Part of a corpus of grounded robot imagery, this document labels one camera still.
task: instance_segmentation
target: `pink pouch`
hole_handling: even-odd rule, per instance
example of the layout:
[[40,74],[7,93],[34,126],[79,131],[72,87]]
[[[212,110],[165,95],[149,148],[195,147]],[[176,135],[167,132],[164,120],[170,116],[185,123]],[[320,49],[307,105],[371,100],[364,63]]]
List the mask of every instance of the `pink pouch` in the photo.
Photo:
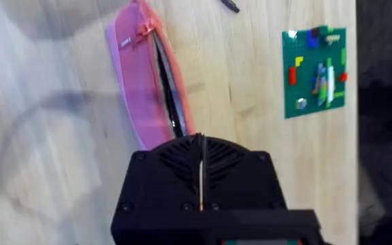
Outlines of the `pink pouch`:
[[132,0],[106,29],[133,128],[144,149],[194,133],[182,75],[159,17]]

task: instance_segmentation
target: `zipper pull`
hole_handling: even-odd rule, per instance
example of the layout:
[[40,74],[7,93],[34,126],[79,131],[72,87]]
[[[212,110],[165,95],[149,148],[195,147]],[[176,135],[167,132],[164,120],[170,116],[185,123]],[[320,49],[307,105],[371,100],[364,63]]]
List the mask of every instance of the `zipper pull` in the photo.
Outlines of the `zipper pull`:
[[148,18],[144,23],[140,24],[135,30],[135,34],[137,35],[136,42],[140,42],[146,37],[149,33],[154,31],[158,27],[158,23],[154,18]]

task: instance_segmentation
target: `wooden surface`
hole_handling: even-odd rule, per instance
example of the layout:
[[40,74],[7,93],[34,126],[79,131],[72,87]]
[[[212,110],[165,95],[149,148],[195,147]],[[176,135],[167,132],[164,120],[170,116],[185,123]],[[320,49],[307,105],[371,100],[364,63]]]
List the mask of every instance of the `wooden surface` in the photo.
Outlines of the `wooden surface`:
[[[104,27],[126,1],[0,0],[0,244],[112,244],[137,149]],[[290,208],[314,208],[334,244],[355,244],[354,0],[150,0],[164,20],[198,131],[266,150]],[[348,35],[346,106],[284,119],[281,31]]]

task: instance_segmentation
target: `green lego baseplate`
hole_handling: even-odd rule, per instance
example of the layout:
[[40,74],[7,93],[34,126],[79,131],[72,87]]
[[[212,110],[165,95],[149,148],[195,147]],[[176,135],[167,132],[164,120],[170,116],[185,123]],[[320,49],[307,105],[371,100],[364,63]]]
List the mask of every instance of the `green lego baseplate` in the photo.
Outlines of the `green lego baseplate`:
[[[314,44],[310,43],[310,37],[316,41]],[[285,118],[344,106],[347,78],[346,29],[331,29],[327,26],[321,26],[311,30],[285,31],[282,33],[282,45]],[[335,89],[332,90],[332,101],[328,99],[329,89],[325,92],[325,86],[320,86],[330,83],[324,72],[319,73],[320,64],[323,65],[322,71],[325,72],[329,71],[329,66],[333,66],[335,76],[332,77],[335,82],[332,84],[335,85]],[[292,74],[295,74],[295,81],[290,80],[294,76]],[[325,102],[319,105],[325,96]]]

